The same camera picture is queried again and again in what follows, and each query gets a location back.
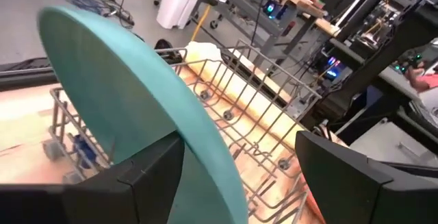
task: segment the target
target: trash can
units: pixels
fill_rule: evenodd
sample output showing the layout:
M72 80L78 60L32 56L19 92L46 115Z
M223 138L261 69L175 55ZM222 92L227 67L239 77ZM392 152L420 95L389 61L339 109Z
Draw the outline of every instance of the trash can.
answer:
M166 28L183 29L198 0L162 0L158 9L157 21Z

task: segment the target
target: wheel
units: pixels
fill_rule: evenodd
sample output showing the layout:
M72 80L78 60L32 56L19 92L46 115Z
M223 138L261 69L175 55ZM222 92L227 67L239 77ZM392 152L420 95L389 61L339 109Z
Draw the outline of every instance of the wheel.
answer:
M217 21L210 22L210 28L216 29L217 27L218 27L218 22Z
M82 177L76 172L66 173L62 176L63 184L78 184L82 182Z
M64 156L64 153L62 152L58 143L52 140L44 141L42 144L42 149L44 150L46 157L52 162Z

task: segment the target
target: yellow cable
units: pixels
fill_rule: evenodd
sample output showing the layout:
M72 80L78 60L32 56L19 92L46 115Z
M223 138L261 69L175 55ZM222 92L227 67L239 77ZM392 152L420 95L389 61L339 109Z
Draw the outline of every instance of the yellow cable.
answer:
M211 7L211 6L208 5L207 8L205 8L204 14L203 14L203 16L201 17L201 19L200 19L198 25L196 26L196 29L195 29L194 32L193 32L192 39L190 39L191 41L194 41L194 39L196 38L196 35L197 35L198 32L199 32L199 29L200 29L201 26L203 25L204 20L207 18L208 13L210 12L210 7Z

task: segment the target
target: metal wire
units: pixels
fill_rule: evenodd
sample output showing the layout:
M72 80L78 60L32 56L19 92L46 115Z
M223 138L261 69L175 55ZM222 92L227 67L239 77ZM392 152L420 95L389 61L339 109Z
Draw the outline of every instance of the metal wire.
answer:
M303 184L300 182L300 171L291 171L291 165L296 160L294 150L285 142L286 136L298 125L300 118L305 112L311 108L320 95L314 92L311 88L302 83L299 79L286 72L278 65L278 71L282 71L287 77L283 82L276 83L278 89L272 89L273 95L269 98L269 106L265 110L260 110L260 116L253 116L250 112L254 107L251 105L255 100L256 95L262 94L268 96L265 93L265 87L269 85L270 79L264 75L261 71L255 67L248 69L249 77L242 75L241 68L245 65L243 60L243 54L238 49L242 48L242 45L247 50L253 51L259 55L263 60L274 65L274 62L268 59L266 56L261 55L256 48L250 46L248 43L239 40L233 49L222 49L223 52L230 57L234 57L237 62L229 60L228 62L220 60L200 60L198 62L183 62L180 64L172 65L175 73L183 78L184 74L195 75L190 70L191 64L202 64L201 72L198 76L202 75L203 71L206 71L207 64L212 62L218 65L213 79L209 79L208 82L202 80L200 77L191 77L189 80L185 79L188 88L190 88L194 94L198 97L199 101L203 104L207 113L215 121L218 131L224 138L224 142L230 149L234 160L236 161L237 169L240 172L242 178L242 184L246 191L246 197L248 200L248 216L249 218L255 218L261 223L297 223L300 218L301 212L305 206L305 200L307 198L307 191L303 188ZM160 49L156 50L160 55L182 55L183 58L187 55L187 51L184 48L178 49ZM226 67L232 71L232 76L225 76L225 71L221 71L221 68ZM232 100L227 96L229 88L232 88L230 79L232 77L241 77L245 80L247 88L254 88L256 91L253 96L250 97L246 106L242 106L241 98L243 93L239 93L237 97ZM296 105L299 101L298 91L295 91L295 95L285 95L285 89L293 83L297 88L306 89L311 96L314 96L314 101L305 107L305 110L300 115L295 115L296 118L292 118L294 115L289 114L289 107ZM87 132L86 126L83 124L80 116L73 113L72 108L68 108L68 104L61 100L60 93L63 90L57 88L51 91L53 98L55 99L53 109L53 124L49 131L52 134L52 138L56 140L60 145L64 143L65 126L72 123L77 132L85 138L88 146L90 146L98 156L99 164L85 160L90 164L90 168L93 173L98 173L111 166L111 155L107 155L100 148L99 144ZM278 100L283 99L283 103L286 105L280 106ZM271 107L277 107L281 113L274 117L272 124L262 124L262 119L267 115L270 115L268 109ZM58 116L62 114L62 121L58 122ZM282 115L288 115L295 123L291 127L286 127L288 131L282 138L276 137L272 133L272 127L280 119ZM86 158L86 155L79 150L76 155L72 151L65 150L65 155L69 157L75 171L81 175L82 179L86 176L83 173L83 169L79 167L77 162L78 158ZM240 165L244 164L248 168L240 168ZM260 178L254 181L254 175L248 175L245 170L249 168L257 171L257 175Z

